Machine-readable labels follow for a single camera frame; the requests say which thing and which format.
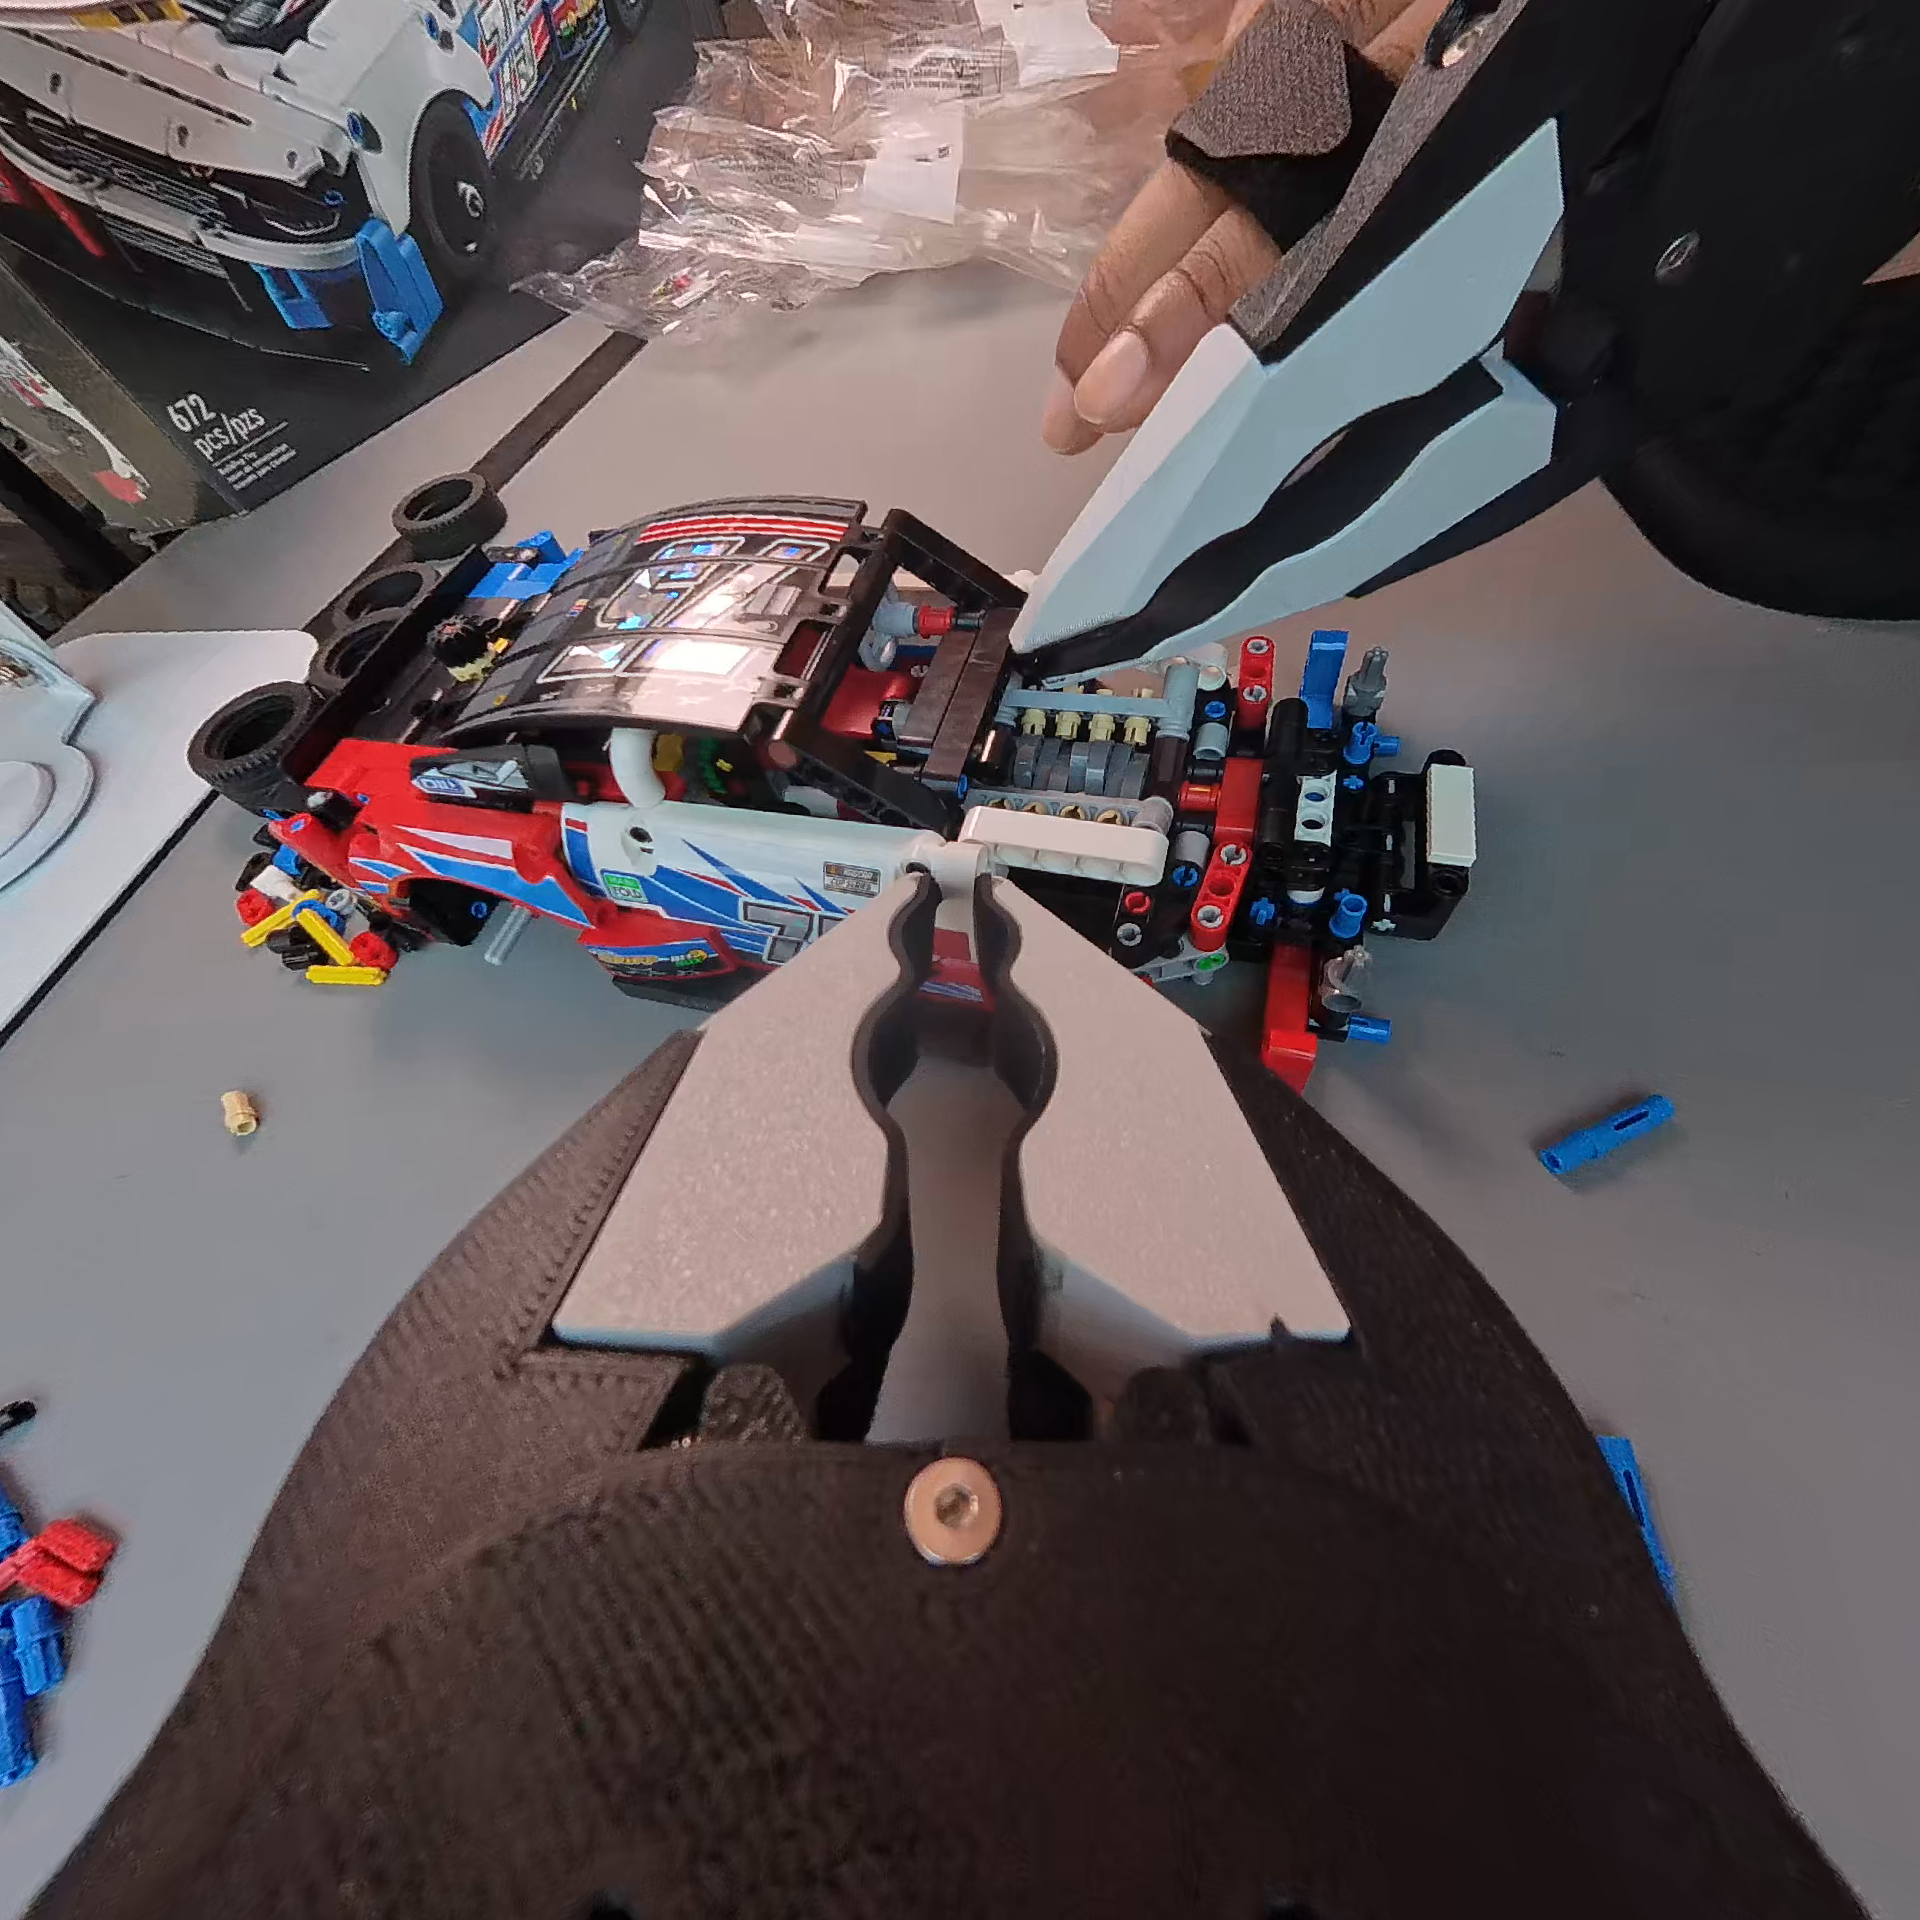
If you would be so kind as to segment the pile of blue red pins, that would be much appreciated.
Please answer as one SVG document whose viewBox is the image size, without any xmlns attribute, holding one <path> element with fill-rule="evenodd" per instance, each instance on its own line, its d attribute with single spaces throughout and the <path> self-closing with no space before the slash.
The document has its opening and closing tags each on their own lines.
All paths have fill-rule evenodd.
<svg viewBox="0 0 1920 1920">
<path fill-rule="evenodd" d="M 95 1601 L 118 1543 L 95 1521 L 31 1524 L 4 1490 L 4 1791 L 36 1762 L 36 1704 L 70 1673 L 70 1616 Z"/>
</svg>

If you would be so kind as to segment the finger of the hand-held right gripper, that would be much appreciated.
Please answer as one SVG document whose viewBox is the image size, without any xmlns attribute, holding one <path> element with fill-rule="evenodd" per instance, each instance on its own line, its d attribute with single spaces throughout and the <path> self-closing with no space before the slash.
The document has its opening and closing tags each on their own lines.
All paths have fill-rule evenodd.
<svg viewBox="0 0 1920 1920">
<path fill-rule="evenodd" d="M 1254 634 L 1373 589 L 1554 454 L 1559 408 L 1512 365 L 1466 365 L 1355 420 L 1152 598 L 1152 661 Z"/>
<path fill-rule="evenodd" d="M 1466 365 L 1508 365 L 1501 326 L 1563 217 L 1559 124 L 1276 362 L 1218 325 L 1052 552 L 1010 647 L 1022 664 L 1145 664 L 1152 598 L 1365 415 Z"/>
</svg>

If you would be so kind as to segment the white book stand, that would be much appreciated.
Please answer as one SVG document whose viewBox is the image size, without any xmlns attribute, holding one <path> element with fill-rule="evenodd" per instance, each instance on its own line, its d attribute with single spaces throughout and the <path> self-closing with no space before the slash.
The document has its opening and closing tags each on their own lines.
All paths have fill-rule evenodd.
<svg viewBox="0 0 1920 1920">
<path fill-rule="evenodd" d="M 187 746 L 303 629 L 36 636 L 4 612 L 4 1032 L 210 805 Z"/>
</svg>

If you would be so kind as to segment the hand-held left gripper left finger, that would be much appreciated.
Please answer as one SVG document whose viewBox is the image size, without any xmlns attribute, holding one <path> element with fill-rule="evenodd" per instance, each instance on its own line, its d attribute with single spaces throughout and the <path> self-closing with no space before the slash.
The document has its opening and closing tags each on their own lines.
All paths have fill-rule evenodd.
<svg viewBox="0 0 1920 1920">
<path fill-rule="evenodd" d="M 709 1017 L 552 1337 L 766 1366 L 816 1438 L 867 1440 L 913 1288 L 899 1088 L 939 884 L 873 909 Z"/>
</svg>

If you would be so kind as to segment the clear plastic bag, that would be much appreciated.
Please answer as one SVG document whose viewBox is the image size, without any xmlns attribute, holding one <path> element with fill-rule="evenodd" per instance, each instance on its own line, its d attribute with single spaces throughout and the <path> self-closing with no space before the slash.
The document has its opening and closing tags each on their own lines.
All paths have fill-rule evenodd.
<svg viewBox="0 0 1920 1920">
<path fill-rule="evenodd" d="M 853 141 L 899 109 L 1003 109 L 1171 65 L 1187 5 L 722 5 L 658 129 Z"/>
<path fill-rule="evenodd" d="M 1092 135 L 921 106 L 853 141 L 660 113 L 637 226 L 512 290 L 640 342 L 715 340 L 867 281 L 989 262 L 1071 289 L 1128 182 Z"/>
</svg>

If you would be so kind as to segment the grey desk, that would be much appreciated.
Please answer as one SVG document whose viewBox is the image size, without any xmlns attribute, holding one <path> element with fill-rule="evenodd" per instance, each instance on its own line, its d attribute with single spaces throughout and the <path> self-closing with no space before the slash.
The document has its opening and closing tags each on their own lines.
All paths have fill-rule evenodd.
<svg viewBox="0 0 1920 1920">
<path fill-rule="evenodd" d="M 1479 867 L 1385 943 L 1385 1047 L 1312 1104 L 1637 1440 L 1700 1659 L 1879 1916 L 1918 1916 L 1918 636 L 1752 612 L 1583 489 L 1352 612 L 1410 756 L 1479 773 Z M 237 943 L 213 805 L 4 1045 L 4 1402 L 32 1513 L 121 1534 L 4 1916 L 187 1690 L 253 1537 L 379 1323 L 675 1011 L 562 935 L 382 992 Z M 253 1140 L 218 1094 L 253 1092 Z M 1575 1179 L 1535 1151 L 1643 1094 Z"/>
</svg>

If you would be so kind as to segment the toy car set box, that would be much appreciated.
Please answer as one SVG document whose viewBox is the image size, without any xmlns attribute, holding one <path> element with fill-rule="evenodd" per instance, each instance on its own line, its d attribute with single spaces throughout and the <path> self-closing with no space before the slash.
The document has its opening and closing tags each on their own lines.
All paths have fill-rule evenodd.
<svg viewBox="0 0 1920 1920">
<path fill-rule="evenodd" d="M 136 538 L 562 321 L 701 5 L 4 5 L 4 411 Z"/>
</svg>

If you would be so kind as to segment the toy brick race car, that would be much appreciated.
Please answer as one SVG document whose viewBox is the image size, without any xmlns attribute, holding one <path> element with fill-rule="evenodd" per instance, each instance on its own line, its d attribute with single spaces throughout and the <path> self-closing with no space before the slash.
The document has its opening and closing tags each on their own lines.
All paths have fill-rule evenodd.
<svg viewBox="0 0 1920 1920">
<path fill-rule="evenodd" d="M 1379 725 L 1385 650 L 1047 678 L 1022 589 L 901 510 L 722 496 L 437 563 L 384 688 L 291 743 L 260 817 L 393 917 L 401 954 L 570 931 L 634 998 L 718 1007 L 959 846 L 1151 986 L 1265 971 L 1261 1058 L 1389 1043 L 1373 941 L 1469 895 L 1477 770 Z"/>
</svg>

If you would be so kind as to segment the person's right hand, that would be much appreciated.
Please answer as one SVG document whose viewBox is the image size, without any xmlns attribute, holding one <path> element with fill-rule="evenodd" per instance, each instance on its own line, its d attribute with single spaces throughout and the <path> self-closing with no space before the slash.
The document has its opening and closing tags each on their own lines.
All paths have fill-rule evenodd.
<svg viewBox="0 0 1920 1920">
<path fill-rule="evenodd" d="M 1238 5 L 1159 171 L 1116 218 L 1056 347 L 1043 439 L 1134 430 L 1189 352 L 1342 203 L 1443 5 Z"/>
</svg>

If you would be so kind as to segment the long blue brick pin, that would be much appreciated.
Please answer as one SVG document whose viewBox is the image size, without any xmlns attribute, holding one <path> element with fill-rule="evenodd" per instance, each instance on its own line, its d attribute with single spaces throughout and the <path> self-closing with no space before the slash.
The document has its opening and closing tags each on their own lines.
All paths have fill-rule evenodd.
<svg viewBox="0 0 1920 1920">
<path fill-rule="evenodd" d="M 1622 1151 L 1661 1133 L 1673 1122 L 1675 1104 L 1667 1094 L 1649 1092 L 1598 1119 L 1583 1119 L 1566 1133 L 1541 1144 L 1535 1151 L 1535 1162 L 1544 1167 L 1554 1179 L 1575 1179 L 1589 1171 L 1592 1167 L 1610 1162 Z"/>
</svg>

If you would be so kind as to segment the pile of small loose bricks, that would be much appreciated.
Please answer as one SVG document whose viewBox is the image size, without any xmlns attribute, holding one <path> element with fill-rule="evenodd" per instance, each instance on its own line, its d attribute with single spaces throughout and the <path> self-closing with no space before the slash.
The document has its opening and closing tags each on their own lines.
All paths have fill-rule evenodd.
<svg viewBox="0 0 1920 1920">
<path fill-rule="evenodd" d="M 401 956 L 393 917 L 271 829 L 253 846 L 235 878 L 243 946 L 271 954 L 311 986 L 379 989 Z"/>
</svg>

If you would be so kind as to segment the black rubber toy tyre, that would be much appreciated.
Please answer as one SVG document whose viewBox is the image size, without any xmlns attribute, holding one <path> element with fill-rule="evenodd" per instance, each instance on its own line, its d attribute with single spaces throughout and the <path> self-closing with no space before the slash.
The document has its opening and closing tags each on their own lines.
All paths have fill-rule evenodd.
<svg viewBox="0 0 1920 1920">
<path fill-rule="evenodd" d="M 356 627 L 361 621 L 398 621 L 425 603 L 445 586 L 445 570 L 434 563 L 398 563 L 365 571 L 330 607 L 330 627 Z"/>
<path fill-rule="evenodd" d="M 407 563 L 456 563 L 496 542 L 506 529 L 506 502 L 480 472 L 456 472 L 404 494 L 393 527 Z"/>
<path fill-rule="evenodd" d="M 316 705 L 306 683 L 256 685 L 203 723 L 187 746 L 187 765 L 213 794 L 249 814 L 301 814 L 306 786 L 289 770 L 289 750 Z"/>
<path fill-rule="evenodd" d="M 321 641 L 303 676 L 306 688 L 316 700 L 330 700 L 351 685 L 359 685 L 361 691 L 393 685 L 395 667 L 379 667 L 379 650 L 398 627 L 401 617 L 395 612 L 375 612 Z"/>
</svg>

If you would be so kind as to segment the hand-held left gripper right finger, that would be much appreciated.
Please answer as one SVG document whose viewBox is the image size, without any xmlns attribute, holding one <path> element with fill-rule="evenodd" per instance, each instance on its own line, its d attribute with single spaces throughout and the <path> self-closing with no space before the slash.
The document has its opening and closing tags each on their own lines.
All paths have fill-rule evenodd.
<svg viewBox="0 0 1920 1920">
<path fill-rule="evenodd" d="M 1018 1107 L 995 1238 L 1010 1434 L 1077 1440 L 1145 1373 L 1345 1342 L 1212 1035 L 1012 881 L 981 878 L 974 921 Z"/>
</svg>

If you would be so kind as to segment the blue brick connector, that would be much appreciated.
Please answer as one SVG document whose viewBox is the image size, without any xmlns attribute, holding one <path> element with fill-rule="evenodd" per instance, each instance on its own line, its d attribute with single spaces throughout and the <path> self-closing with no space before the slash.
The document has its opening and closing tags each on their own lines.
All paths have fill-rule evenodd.
<svg viewBox="0 0 1920 1920">
<path fill-rule="evenodd" d="M 1626 1502 L 1626 1509 L 1637 1521 L 1646 1557 L 1651 1560 L 1651 1571 L 1661 1584 L 1670 1606 L 1677 1606 L 1677 1577 L 1675 1577 L 1670 1544 L 1661 1537 L 1661 1527 L 1660 1527 L 1660 1519 L 1651 1509 L 1651 1491 L 1646 1485 L 1637 1446 L 1621 1434 L 1598 1434 L 1598 1449 L 1608 1463 L 1608 1473 L 1612 1476 L 1621 1499 Z"/>
</svg>

